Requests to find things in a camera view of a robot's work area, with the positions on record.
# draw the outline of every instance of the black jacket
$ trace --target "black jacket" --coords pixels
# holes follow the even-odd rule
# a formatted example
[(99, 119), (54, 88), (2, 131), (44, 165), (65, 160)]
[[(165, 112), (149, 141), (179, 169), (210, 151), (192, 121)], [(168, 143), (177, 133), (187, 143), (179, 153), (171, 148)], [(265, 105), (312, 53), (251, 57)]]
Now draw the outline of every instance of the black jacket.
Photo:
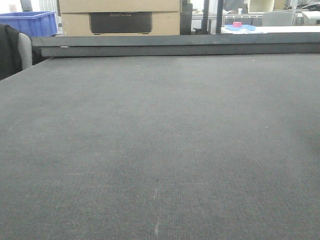
[(22, 71), (19, 33), (9, 25), (0, 24), (0, 80)]

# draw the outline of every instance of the wall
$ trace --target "wall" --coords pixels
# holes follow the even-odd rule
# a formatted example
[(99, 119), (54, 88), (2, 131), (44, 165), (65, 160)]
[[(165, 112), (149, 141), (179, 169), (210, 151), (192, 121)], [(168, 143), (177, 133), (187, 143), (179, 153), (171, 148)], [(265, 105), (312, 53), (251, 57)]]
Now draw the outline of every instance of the wall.
[[(16, 5), (16, 10), (22, 12), (20, 0), (0, 0), (0, 14), (9, 13), (9, 5)], [(32, 10), (34, 12), (40, 11), (39, 0), (31, 0)]]
[(198, 11), (202, 11), (204, 9), (204, 0), (191, 0), (193, 4), (193, 9), (198, 9)]

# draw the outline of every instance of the gray chair back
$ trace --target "gray chair back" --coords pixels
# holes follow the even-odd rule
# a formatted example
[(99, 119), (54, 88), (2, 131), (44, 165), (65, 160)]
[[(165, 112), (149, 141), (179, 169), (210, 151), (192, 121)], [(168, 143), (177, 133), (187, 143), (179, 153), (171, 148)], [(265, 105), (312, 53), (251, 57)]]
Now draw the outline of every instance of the gray chair back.
[(32, 67), (32, 43), (30, 38), (24, 33), (19, 33), (18, 51), (21, 56), (22, 69)]
[(287, 11), (268, 11), (262, 15), (262, 26), (292, 26), (293, 14)]

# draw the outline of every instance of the metal pole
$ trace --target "metal pole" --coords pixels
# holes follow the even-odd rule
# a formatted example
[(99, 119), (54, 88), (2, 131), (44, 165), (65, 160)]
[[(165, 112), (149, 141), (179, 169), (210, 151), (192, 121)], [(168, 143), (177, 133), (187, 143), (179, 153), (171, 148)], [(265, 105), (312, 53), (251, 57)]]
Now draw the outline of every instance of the metal pole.
[(32, 12), (31, 0), (20, 0), (23, 12)]
[(58, 16), (61, 17), (60, 2), (59, 2), (59, 0), (56, 0), (56, 9), (57, 9), (57, 14), (58, 14)]
[(218, 0), (217, 13), (216, 13), (216, 27), (215, 27), (216, 34), (221, 34), (223, 11), (224, 11), (224, 0)]
[(204, 0), (203, 19), (202, 19), (202, 34), (208, 34), (209, 4), (210, 4), (210, 0)]
[(297, 5), (298, 5), (298, 0), (292, 0), (292, 24), (295, 24), (295, 15), (296, 15), (296, 10), (297, 10)]

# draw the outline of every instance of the felt conveyor belt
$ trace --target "felt conveyor belt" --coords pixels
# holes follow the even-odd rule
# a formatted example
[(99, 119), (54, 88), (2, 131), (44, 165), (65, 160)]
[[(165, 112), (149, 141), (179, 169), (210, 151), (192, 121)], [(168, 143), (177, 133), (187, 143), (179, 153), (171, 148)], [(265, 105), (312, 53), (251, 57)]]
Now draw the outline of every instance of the felt conveyor belt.
[(0, 239), (319, 239), (319, 62), (57, 58), (0, 81)]

